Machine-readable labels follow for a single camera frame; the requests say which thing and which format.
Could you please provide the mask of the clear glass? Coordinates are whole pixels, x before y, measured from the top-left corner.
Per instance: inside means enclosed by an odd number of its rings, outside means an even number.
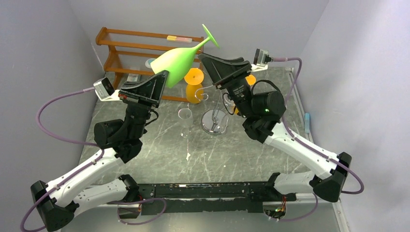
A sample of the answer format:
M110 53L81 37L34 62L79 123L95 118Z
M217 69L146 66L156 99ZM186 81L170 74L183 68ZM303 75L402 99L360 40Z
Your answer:
M228 108L229 107L232 108L232 107L235 106L234 101L230 99L227 92L222 94L222 101L223 101L224 105L227 106Z
M178 119L181 126L180 135L188 139L191 136L191 127L193 125L193 114L191 109L182 108L178 111Z

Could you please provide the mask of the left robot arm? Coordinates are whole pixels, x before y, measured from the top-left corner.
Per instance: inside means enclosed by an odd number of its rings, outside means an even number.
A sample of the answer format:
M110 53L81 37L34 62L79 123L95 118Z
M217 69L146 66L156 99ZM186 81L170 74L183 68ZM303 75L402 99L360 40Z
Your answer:
M153 121L151 115L156 113L169 77L169 72L163 70L147 80L125 83L120 89L114 89L107 78L93 84L91 90L101 101L126 104L125 118L97 123L93 146L98 151L94 155L55 180L37 181L31 186L34 201L31 209L38 211L44 229L58 231L81 213L105 203L141 205L156 200L141 193L128 174L105 185L93 187L92 184L105 172L139 154L141 137L146 133L146 125Z

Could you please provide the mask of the orange plastic goblet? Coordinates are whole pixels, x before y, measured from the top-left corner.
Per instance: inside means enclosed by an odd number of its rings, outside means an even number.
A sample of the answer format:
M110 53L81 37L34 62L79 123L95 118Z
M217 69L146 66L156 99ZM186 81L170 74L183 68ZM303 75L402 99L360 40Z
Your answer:
M253 86L256 83L256 77L252 74L248 75L245 79L249 86ZM235 108L234 114L239 114L239 110L237 108Z
M197 99L197 97L195 96L195 92L203 87L202 86L202 82L204 80L203 71L200 70L199 68L191 68L188 71L188 73L185 75L184 80L187 83L186 99L188 100L188 102L195 103L195 104L200 103L200 101L202 100L201 93L203 93L203 91L201 90L197 94L200 100Z

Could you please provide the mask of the green plastic goblet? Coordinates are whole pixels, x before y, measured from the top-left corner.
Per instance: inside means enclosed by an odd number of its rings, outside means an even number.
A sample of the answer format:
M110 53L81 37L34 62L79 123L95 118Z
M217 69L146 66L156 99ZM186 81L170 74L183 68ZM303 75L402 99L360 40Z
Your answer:
M173 88L185 77L191 69L197 52L207 42L211 41L217 48L220 48L218 42L206 25L202 24L202 27L207 34L207 38L199 42L196 46L171 49L151 62L150 66L155 74L162 71L168 71L169 74L166 80L166 87Z

